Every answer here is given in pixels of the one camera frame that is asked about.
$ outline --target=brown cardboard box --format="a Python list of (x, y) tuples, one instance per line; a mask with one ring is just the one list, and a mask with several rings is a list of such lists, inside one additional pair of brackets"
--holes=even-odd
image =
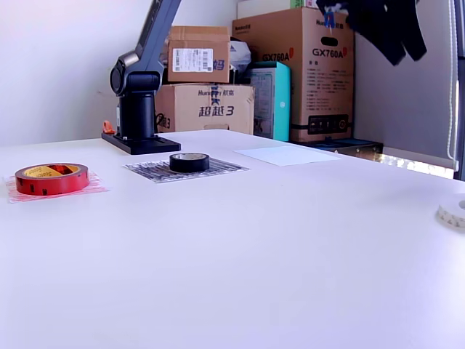
[(293, 141), (352, 136), (354, 33), (345, 15), (336, 13), (330, 29), (316, 9), (288, 9), (236, 20), (232, 35), (256, 60), (291, 68)]
[(159, 132), (230, 129), (254, 133), (254, 88), (241, 85), (165, 85), (155, 97)]
[(230, 35), (226, 27), (172, 27), (170, 82), (230, 81)]

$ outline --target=white paper sheet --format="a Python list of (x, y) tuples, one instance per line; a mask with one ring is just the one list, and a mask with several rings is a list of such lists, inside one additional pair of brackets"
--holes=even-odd
[(319, 151), (292, 146), (250, 149), (247, 151), (235, 152), (277, 166), (302, 165), (313, 162), (340, 160), (340, 158)]

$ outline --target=hanging black fabric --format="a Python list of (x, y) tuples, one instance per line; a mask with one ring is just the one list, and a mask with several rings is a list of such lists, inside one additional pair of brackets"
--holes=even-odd
[(416, 0), (317, 0), (323, 14), (337, 7), (348, 11), (347, 24), (371, 42), (393, 65), (405, 51), (420, 60), (426, 54), (416, 15)]

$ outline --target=red tape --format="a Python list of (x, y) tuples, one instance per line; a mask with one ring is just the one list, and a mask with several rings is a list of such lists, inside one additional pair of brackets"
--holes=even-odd
[(78, 164), (45, 164), (16, 172), (16, 189), (22, 194), (51, 196), (73, 193), (89, 185), (89, 169)]

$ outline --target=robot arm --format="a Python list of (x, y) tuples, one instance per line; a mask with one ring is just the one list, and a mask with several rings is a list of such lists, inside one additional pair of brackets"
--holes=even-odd
[(154, 92), (161, 87), (159, 57), (181, 0), (153, 0), (134, 50), (118, 58), (110, 85), (119, 97), (118, 131), (102, 138), (132, 155), (179, 151), (181, 145), (160, 138)]
[(163, 65), (159, 57), (180, 2), (152, 1), (136, 49), (120, 56), (111, 72), (111, 88), (118, 97), (160, 88)]

